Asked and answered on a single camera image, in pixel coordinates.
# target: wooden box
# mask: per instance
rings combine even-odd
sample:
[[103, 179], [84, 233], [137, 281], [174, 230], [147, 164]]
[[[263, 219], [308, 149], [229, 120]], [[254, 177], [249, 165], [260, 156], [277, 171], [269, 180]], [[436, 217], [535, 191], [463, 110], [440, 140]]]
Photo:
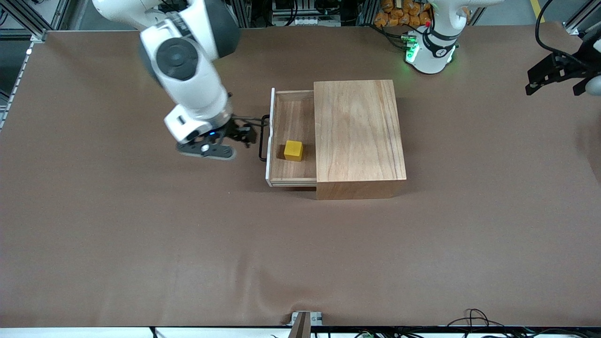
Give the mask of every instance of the wooden box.
[[[267, 183], [315, 186], [319, 200], [393, 197], [406, 179], [397, 114], [391, 80], [272, 89]], [[284, 159], [287, 140], [303, 143], [301, 162]]]

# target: table surface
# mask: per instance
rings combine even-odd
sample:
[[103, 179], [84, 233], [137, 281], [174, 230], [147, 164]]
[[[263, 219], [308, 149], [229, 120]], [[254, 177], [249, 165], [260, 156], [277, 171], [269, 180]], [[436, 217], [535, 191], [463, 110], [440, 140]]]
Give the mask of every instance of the table surface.
[[533, 32], [469, 27], [421, 75], [369, 28], [244, 31], [216, 62], [239, 115], [272, 87], [394, 80], [407, 182], [361, 201], [269, 188], [256, 146], [179, 155], [137, 32], [51, 32], [0, 134], [0, 326], [601, 325], [601, 100], [525, 96]]

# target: yellow block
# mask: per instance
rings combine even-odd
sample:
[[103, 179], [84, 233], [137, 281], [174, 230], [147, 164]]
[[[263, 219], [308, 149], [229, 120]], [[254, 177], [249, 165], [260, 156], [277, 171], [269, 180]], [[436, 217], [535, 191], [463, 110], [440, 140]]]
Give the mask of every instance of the yellow block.
[[284, 158], [288, 161], [300, 162], [302, 160], [302, 142], [290, 140], [286, 141]]

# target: open drawer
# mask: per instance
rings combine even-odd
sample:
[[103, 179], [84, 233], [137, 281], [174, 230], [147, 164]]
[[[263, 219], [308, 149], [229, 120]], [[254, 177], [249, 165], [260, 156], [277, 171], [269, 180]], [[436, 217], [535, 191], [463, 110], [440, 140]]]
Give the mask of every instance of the open drawer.
[[[287, 140], [302, 142], [302, 161], [284, 159]], [[272, 89], [265, 179], [269, 186], [317, 186], [315, 106], [312, 90]]]

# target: gray floor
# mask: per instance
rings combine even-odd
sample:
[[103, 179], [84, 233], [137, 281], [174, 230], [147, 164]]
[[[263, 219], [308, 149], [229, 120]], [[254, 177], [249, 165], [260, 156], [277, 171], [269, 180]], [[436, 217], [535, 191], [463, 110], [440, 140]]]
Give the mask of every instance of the gray floor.
[[[540, 0], [543, 5], [547, 0]], [[555, 0], [545, 13], [547, 21], [566, 21], [586, 0]], [[532, 25], [536, 21], [530, 0], [505, 0], [486, 9], [478, 25]], [[131, 26], [102, 17], [91, 0], [80, 0], [70, 19], [71, 29], [91, 31], [131, 30]], [[28, 41], [0, 41], [0, 88], [10, 92], [25, 58]]]

